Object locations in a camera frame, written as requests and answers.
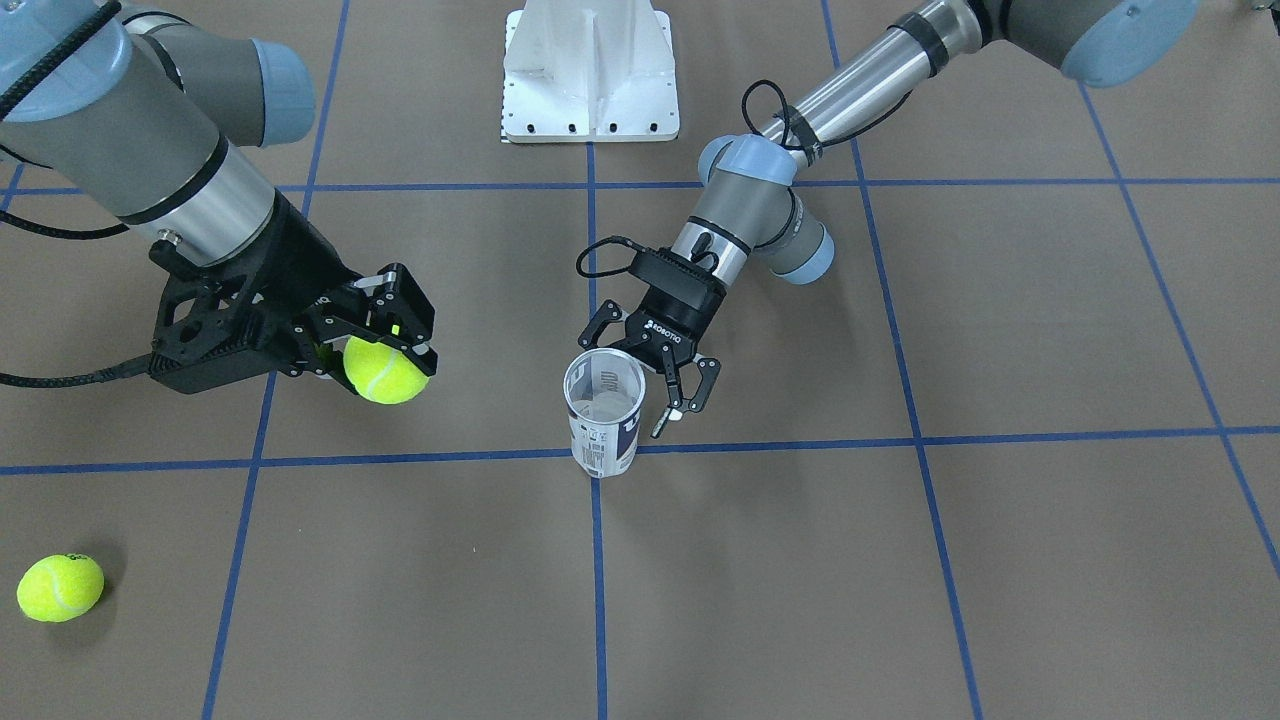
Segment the robotic arm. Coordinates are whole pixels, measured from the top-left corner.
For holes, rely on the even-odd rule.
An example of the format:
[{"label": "robotic arm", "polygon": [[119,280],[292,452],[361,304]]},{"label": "robotic arm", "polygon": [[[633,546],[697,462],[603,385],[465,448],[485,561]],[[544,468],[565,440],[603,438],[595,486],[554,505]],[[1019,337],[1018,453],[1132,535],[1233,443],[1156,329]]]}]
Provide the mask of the robotic arm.
[{"label": "robotic arm", "polygon": [[[631,264],[616,273],[627,272],[649,290],[634,313],[607,300],[579,346],[595,347],[605,328],[623,324],[625,337],[611,347],[666,379],[667,410],[652,433],[658,437],[668,420],[705,409],[721,363],[701,355],[698,343],[751,256],[795,284],[813,282],[831,266],[831,234],[791,188],[796,173],[822,159],[827,147],[870,129],[954,58],[996,40],[1007,40],[1085,85],[1120,85],[1181,37],[1196,6],[1197,0],[924,3],[795,106],[777,91],[783,108],[758,135],[712,141],[699,160],[705,190],[671,247],[654,251],[623,237],[593,246],[634,250]],[[579,273],[603,277],[582,270],[585,258],[586,252],[579,256]],[[680,377],[689,364],[700,374],[691,396]]]},{"label": "robotic arm", "polygon": [[356,392],[355,337],[435,374],[413,275],[347,268],[239,145],[303,137],[311,79],[288,49],[119,3],[0,4],[0,149],[56,169],[151,241],[169,274],[146,372],[195,393],[271,370]]}]

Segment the white stand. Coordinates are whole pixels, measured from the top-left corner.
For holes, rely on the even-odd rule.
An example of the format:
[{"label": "white stand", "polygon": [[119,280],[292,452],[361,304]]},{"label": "white stand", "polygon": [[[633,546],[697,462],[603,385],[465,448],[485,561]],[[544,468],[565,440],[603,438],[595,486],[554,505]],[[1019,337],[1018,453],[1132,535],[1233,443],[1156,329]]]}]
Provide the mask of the white stand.
[{"label": "white stand", "polygon": [[639,142],[680,133],[671,18],[649,0],[529,0],[507,15],[509,142]]}]

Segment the white cup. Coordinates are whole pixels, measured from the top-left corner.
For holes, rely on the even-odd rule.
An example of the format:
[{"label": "white cup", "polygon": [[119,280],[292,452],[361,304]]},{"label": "white cup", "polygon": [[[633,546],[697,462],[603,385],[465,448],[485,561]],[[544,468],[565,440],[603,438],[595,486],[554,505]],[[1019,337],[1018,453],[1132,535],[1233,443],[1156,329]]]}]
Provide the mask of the white cup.
[{"label": "white cup", "polygon": [[588,350],[564,372],[573,460],[593,478],[621,475],[640,439],[644,368],[609,347]]}]

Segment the black cable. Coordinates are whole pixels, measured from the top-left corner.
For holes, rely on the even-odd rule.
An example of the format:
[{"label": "black cable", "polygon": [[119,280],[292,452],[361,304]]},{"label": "black cable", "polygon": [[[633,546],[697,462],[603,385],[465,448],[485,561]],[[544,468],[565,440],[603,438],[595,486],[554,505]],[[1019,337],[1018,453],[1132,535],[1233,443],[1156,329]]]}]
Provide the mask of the black cable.
[{"label": "black cable", "polygon": [[37,388],[37,389],[51,389],[61,387],[79,387],[93,383],[106,383],[111,380],[119,380],[124,378],[132,378],[134,375],[141,375],[147,372],[151,365],[151,355],[141,355],[133,360],[125,360],[119,365],[113,365],[111,368],[104,368],[101,370],[95,370],[84,375],[70,375],[65,378],[26,378],[22,375],[10,375],[8,373],[0,373],[0,384],[10,387],[23,387],[23,388]]},{"label": "black cable", "polygon": [[577,261],[573,263],[573,269],[577,270],[579,275],[581,275],[581,277],[584,277],[586,279],[593,279],[594,281],[596,278],[608,278],[608,277],[612,277],[612,275],[621,275],[622,273],[627,272],[627,268],[617,268],[617,269],[613,269],[613,270],[603,270],[603,272],[599,272],[599,273],[590,273],[590,272],[582,269],[582,260],[586,260],[586,256],[590,255],[591,251],[599,250],[599,249],[604,247],[605,245],[621,245],[623,247],[628,247],[631,250],[635,250],[636,252],[646,252],[649,250],[648,247],[644,247],[643,245],[635,242],[634,240],[631,240],[628,237],[622,237],[621,234],[609,236],[609,237],[607,237],[607,238],[604,238],[604,240],[602,240],[599,242],[595,242],[595,243],[588,246],[586,250],[584,250],[584,251],[581,251],[581,252],[577,254]]},{"label": "black cable", "polygon": [[[27,96],[45,81],[45,78],[52,74],[52,72],[67,61],[68,58],[74,55],[77,50],[83,47],[84,44],[88,42],[91,37],[97,35],[100,29],[106,27],[106,23],[111,22],[111,18],[119,12],[119,0],[110,0],[90,15],[87,20],[81,23],[79,27],[73,29],[70,35],[64,37],[61,42],[55,45],[52,50],[45,53],[45,56],[32,65],[31,69],[23,73],[22,77],[18,78],[18,82],[13,83],[9,90],[5,90],[4,94],[0,95],[0,122],[4,122],[4,119],[9,117],[9,113],[22,104],[22,101],[26,100]],[[9,223],[27,232],[56,237],[60,240],[99,240],[120,234],[122,232],[129,229],[127,225],[119,224],[96,231],[67,231],[26,220],[3,210],[0,210],[0,222]]]},{"label": "black cable", "polygon": [[[755,90],[759,88],[759,87],[768,87],[769,90],[772,90],[778,96],[778,104],[782,106],[782,109],[774,115],[776,118],[778,118],[778,119],[782,120],[782,142],[780,142],[778,145],[781,145],[783,150],[799,150],[799,151],[804,151],[805,150],[804,146],[800,146],[800,145],[787,145],[786,143],[787,142],[787,136],[794,135],[794,132],[792,132],[792,122],[791,122],[791,110],[792,110],[792,108],[787,102],[787,96],[786,96],[786,94],[782,92],[782,88],[778,87],[777,83],[774,83],[772,81],[758,79],[758,81],[753,82],[750,87],[746,88],[746,92],[742,94],[742,119],[746,120],[748,129],[751,131],[751,135],[763,135],[759,129],[756,129],[755,123],[751,122],[751,117],[746,111],[746,102],[748,102],[748,100],[750,100],[751,94],[755,92]],[[883,115],[876,118],[870,123],[868,123],[868,124],[858,128],[856,131],[854,131],[854,132],[851,132],[849,135],[845,135],[842,137],[837,137],[835,140],[823,140],[823,141],[819,141],[818,146],[823,147],[823,149],[835,147],[835,146],[837,146],[837,145],[840,145],[842,142],[849,142],[849,141],[854,140],[855,137],[863,135],[864,132],[867,132],[867,131],[874,128],[876,126],[883,123],[884,120],[887,120],[890,118],[890,115],[892,115],[893,113],[896,113],[904,104],[906,104],[906,99],[910,97],[910,96],[911,96],[911,91],[908,91],[906,95],[904,95],[901,97],[901,100],[897,101],[896,105],[893,105],[887,111],[884,111]]]}]

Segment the tennis ball in gripper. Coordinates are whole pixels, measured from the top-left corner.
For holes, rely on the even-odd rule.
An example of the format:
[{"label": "tennis ball in gripper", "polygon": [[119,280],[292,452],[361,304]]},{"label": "tennis ball in gripper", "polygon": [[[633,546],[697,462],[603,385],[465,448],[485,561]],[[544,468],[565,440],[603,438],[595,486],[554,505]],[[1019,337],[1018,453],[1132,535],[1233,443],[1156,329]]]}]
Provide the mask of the tennis ball in gripper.
[{"label": "tennis ball in gripper", "polygon": [[383,405],[412,400],[430,380],[401,352],[358,337],[347,341],[342,351],[342,369],[361,397]]},{"label": "tennis ball in gripper", "polygon": [[102,569],[87,555],[50,555],[18,582],[18,607],[32,620],[64,623],[102,597]]}]

